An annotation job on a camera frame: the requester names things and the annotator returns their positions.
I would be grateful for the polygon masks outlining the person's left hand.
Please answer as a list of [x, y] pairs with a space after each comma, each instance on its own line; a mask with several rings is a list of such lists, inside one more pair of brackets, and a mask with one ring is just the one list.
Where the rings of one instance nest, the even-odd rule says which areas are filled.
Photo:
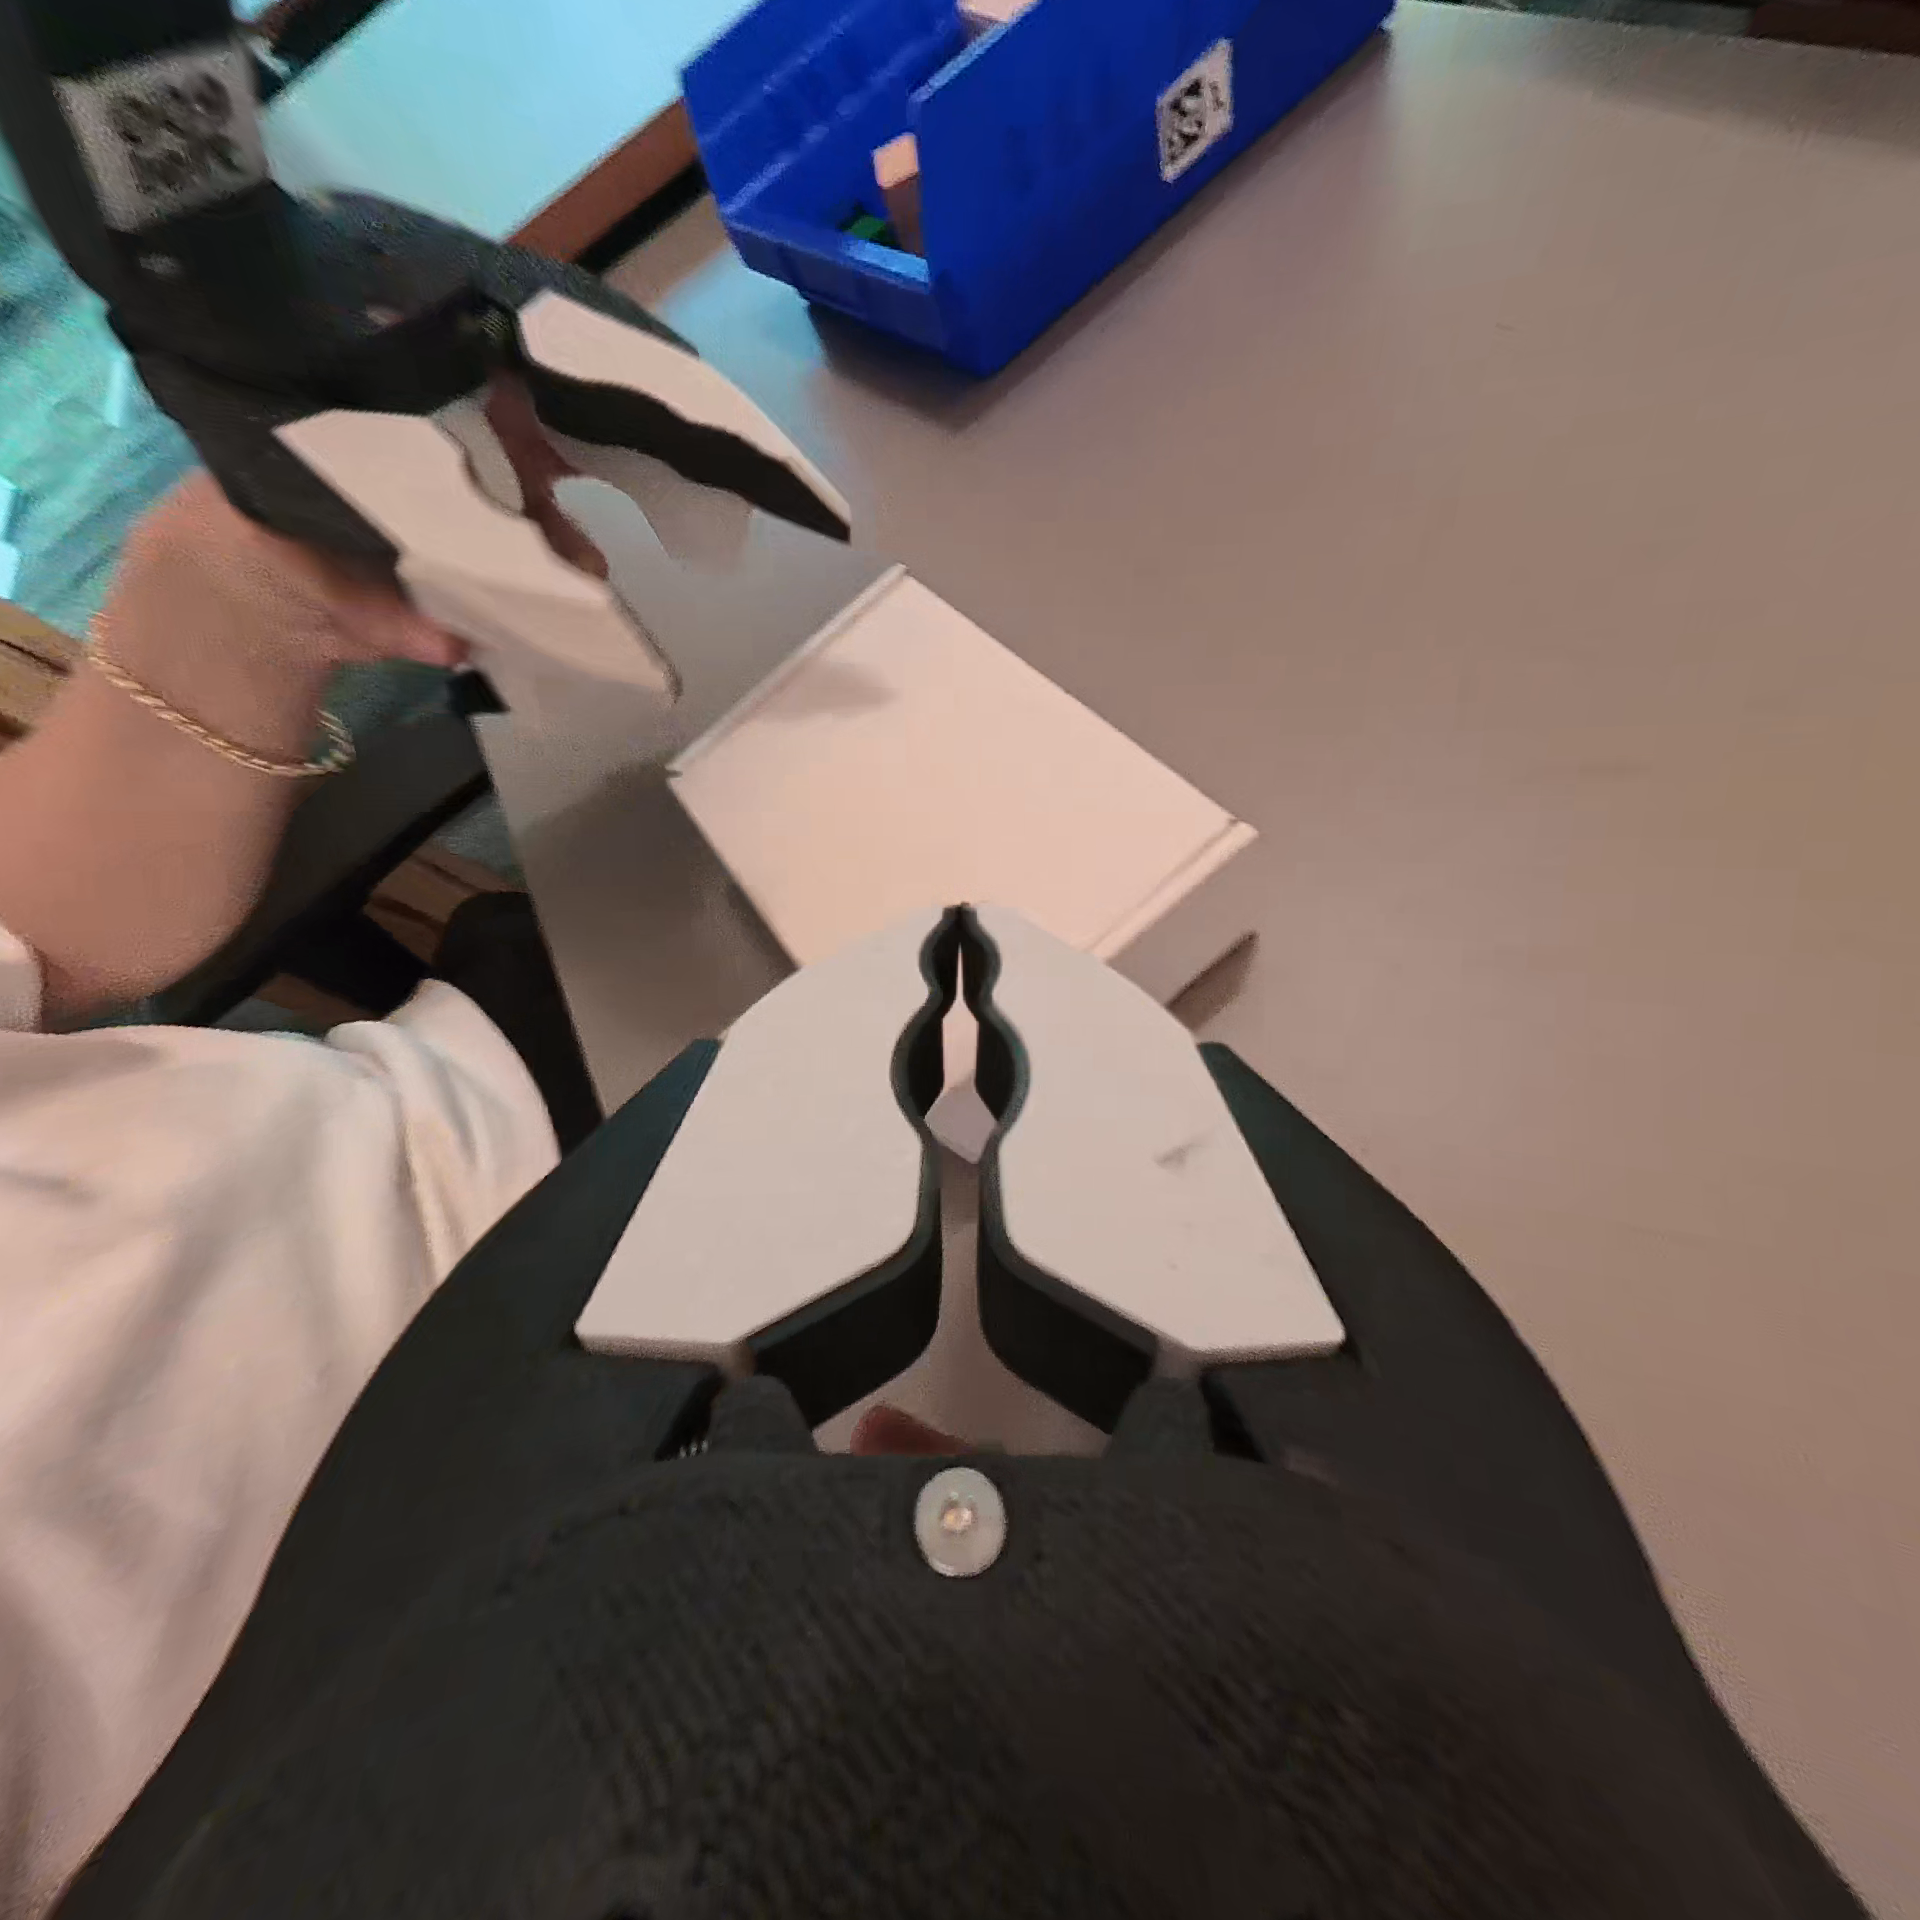
[[87, 649], [162, 709], [274, 761], [316, 753], [346, 671], [466, 661], [387, 579], [264, 530], [204, 471], [135, 523]]

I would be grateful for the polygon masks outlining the background grey table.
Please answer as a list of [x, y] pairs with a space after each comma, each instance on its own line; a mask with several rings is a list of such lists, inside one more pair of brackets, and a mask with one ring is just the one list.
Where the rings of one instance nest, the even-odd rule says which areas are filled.
[[264, 112], [268, 152], [284, 186], [362, 192], [578, 258], [690, 175], [682, 68], [741, 12], [383, 4]]

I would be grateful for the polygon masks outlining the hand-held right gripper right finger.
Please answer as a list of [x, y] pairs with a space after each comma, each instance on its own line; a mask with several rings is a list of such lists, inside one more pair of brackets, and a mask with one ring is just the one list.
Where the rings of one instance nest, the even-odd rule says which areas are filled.
[[1193, 1034], [1003, 906], [964, 913], [976, 1313], [995, 1359], [1114, 1434], [1149, 1378], [1327, 1359], [1343, 1320]]

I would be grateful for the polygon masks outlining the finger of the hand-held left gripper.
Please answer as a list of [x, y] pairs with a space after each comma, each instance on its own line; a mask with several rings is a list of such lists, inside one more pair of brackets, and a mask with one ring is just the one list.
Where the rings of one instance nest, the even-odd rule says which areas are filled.
[[515, 317], [519, 381], [549, 437], [845, 544], [845, 498], [727, 376], [660, 331], [541, 292]]
[[511, 450], [483, 404], [432, 416], [327, 411], [276, 433], [395, 554], [400, 585], [468, 643], [504, 699], [575, 674], [682, 696], [680, 671], [610, 580], [564, 560], [525, 517]]

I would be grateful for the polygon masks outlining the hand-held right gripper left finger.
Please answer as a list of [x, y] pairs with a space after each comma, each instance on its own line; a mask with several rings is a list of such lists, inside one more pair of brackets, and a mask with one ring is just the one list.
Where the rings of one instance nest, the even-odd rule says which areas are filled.
[[964, 916], [931, 907], [808, 965], [720, 1037], [575, 1335], [768, 1376], [826, 1425], [939, 1323], [939, 1147]]

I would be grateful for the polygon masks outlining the black office chair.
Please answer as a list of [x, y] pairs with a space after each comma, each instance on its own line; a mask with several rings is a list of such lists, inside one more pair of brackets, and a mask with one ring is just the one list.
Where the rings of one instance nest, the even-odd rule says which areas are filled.
[[477, 988], [477, 1003], [536, 1080], [561, 1149], [604, 1119], [551, 952], [525, 893], [483, 892], [448, 915], [429, 956], [417, 956], [371, 915], [373, 899], [493, 787], [473, 723], [505, 705], [464, 671], [443, 706], [385, 728], [354, 765], [296, 808], [264, 899], [240, 930], [157, 995], [171, 1024], [217, 1024], [276, 977], [392, 1016], [427, 979]]

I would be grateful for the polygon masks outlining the blue plastic bin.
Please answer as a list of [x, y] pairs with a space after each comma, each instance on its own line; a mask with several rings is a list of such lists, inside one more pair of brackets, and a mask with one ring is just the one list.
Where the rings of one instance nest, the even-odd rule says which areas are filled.
[[[1380, 33], [1387, 3], [1041, 3], [970, 41], [939, 3], [748, 7], [682, 68], [727, 237], [783, 282], [987, 378]], [[925, 253], [873, 152], [919, 141]]]

